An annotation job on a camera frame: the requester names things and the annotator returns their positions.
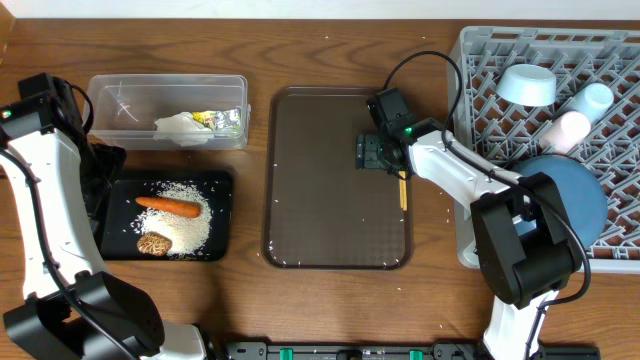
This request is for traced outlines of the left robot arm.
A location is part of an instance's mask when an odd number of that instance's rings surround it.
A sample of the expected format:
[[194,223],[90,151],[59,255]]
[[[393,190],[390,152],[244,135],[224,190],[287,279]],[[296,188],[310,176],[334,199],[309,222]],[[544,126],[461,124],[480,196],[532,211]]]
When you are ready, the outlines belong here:
[[126,154],[93,145],[79,87],[48,73],[18,83],[1,109],[1,166],[25,255],[23,305],[3,315],[10,340],[35,359],[212,359],[195,325],[162,320],[151,297],[111,275],[92,218]]

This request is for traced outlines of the pink cup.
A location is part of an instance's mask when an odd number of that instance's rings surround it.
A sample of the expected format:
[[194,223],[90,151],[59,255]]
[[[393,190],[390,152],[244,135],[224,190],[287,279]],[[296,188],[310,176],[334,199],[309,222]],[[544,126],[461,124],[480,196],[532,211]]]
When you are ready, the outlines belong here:
[[543,150],[565,155],[580,144],[591,131],[591,122],[582,113],[569,111],[553,121],[541,136],[539,145]]

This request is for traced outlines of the orange carrot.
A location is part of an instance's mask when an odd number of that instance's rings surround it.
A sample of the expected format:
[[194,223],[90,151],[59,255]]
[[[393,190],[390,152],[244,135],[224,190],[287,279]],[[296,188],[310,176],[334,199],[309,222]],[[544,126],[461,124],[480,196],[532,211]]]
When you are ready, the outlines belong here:
[[137,197],[135,202],[141,206],[167,212],[185,218],[197,218],[201,207],[197,203],[161,197]]

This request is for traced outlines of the dark blue plate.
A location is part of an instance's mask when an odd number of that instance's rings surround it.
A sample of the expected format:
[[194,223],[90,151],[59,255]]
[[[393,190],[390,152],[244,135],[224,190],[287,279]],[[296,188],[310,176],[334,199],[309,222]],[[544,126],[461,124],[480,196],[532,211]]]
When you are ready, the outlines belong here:
[[596,177],[582,164],[560,155],[545,155],[518,162],[512,171],[523,176],[544,173],[556,184],[570,222],[585,248],[604,231],[607,197]]

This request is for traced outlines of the green pandan cake wrapper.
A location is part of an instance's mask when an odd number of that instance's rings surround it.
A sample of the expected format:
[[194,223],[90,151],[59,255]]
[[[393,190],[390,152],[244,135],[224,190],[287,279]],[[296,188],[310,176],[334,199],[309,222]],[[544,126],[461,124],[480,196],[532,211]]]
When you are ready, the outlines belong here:
[[193,112],[193,120],[205,128],[208,128],[212,131],[217,129],[216,121],[217,121],[217,111],[203,111],[203,112]]

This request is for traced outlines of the white tissue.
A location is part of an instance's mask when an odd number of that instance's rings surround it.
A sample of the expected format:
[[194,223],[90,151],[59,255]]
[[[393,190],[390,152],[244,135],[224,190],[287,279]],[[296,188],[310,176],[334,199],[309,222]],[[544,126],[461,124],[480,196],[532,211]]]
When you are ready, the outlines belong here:
[[154,140],[171,140],[181,147],[205,144],[213,135],[210,128],[195,121],[187,112],[160,118],[155,121],[155,126]]

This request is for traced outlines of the brown mushroom food scrap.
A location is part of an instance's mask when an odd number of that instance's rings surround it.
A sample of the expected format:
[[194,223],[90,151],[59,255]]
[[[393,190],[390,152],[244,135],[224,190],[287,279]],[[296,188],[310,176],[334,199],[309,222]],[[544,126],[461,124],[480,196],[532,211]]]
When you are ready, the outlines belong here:
[[161,234],[149,232],[137,241],[139,252],[152,256],[165,256],[172,248],[172,241]]

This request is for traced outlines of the aluminium foil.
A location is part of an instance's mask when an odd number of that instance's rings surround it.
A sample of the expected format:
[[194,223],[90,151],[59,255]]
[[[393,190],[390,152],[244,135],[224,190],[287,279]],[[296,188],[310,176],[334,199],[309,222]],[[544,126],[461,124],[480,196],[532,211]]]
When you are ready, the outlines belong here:
[[214,114],[214,130],[229,132],[237,131],[241,125],[241,111],[239,108],[216,111]]

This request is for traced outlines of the light blue bowl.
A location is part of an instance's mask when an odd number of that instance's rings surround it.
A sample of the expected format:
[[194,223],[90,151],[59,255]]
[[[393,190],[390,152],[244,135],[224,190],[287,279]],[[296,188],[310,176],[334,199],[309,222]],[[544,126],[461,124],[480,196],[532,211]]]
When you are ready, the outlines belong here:
[[516,64],[504,71],[496,86],[496,94],[522,106],[549,106],[556,99],[556,81],[556,76],[549,69]]

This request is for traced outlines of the light blue cup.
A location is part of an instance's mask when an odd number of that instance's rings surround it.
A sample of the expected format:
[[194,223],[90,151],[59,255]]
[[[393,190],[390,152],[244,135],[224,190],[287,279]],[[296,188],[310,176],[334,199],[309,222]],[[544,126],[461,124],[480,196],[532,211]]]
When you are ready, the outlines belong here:
[[573,97],[568,110],[583,114],[594,125],[603,118],[613,101],[614,94],[609,87],[591,83]]

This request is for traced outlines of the pile of white rice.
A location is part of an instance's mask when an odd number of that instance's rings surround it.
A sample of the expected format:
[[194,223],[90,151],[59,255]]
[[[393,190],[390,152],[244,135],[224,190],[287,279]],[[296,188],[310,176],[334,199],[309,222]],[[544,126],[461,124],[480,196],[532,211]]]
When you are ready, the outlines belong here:
[[141,239],[153,233],[169,240],[172,245],[166,256],[171,260],[196,260],[212,257],[209,243],[213,235],[214,211],[205,192],[195,182],[155,181],[145,182],[149,197],[190,202],[200,207],[196,218],[172,214],[149,207],[139,207],[130,222],[131,232]]

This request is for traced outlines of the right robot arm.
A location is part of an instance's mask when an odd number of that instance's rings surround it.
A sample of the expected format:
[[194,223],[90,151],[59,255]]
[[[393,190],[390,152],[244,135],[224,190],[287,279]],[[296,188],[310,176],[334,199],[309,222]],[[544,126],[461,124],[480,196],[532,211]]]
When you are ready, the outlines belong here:
[[470,218],[471,247],[495,296],[477,354],[490,359],[590,358],[586,350],[549,349],[539,342],[549,308],[586,292],[580,288],[560,297],[560,290],[575,272],[589,269],[554,180],[492,165],[451,132],[418,120],[397,89],[383,90],[366,104],[377,132],[358,137],[357,168],[380,169],[401,180],[425,179],[454,198]]

